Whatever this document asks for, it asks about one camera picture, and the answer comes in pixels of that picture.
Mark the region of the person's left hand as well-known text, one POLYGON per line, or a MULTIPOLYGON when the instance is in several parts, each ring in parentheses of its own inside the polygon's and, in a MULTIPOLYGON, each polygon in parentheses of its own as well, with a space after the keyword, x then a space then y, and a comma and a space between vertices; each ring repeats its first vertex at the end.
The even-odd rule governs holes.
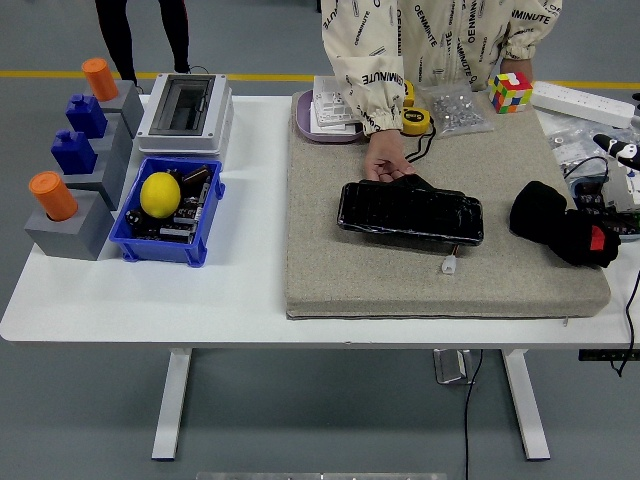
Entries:
POLYGON ((500 64, 500 73, 522 73, 530 82, 534 80, 533 67, 530 59, 514 60, 503 58, 500 64))

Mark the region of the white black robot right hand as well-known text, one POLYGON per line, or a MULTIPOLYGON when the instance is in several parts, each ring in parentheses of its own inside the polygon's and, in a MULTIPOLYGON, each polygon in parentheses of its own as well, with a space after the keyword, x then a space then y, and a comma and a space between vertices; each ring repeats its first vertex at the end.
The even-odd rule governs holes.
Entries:
POLYGON ((638 145, 616 140, 605 134, 594 135, 593 141, 622 165, 633 170, 640 170, 638 145))

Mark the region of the person's right hand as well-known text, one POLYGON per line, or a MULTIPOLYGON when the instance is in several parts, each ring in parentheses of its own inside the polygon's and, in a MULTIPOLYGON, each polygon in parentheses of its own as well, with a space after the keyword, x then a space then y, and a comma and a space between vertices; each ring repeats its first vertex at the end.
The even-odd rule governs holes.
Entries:
POLYGON ((366 180, 387 183, 416 173, 405 158, 403 138, 399 130, 384 130, 370 136, 363 170, 366 180))

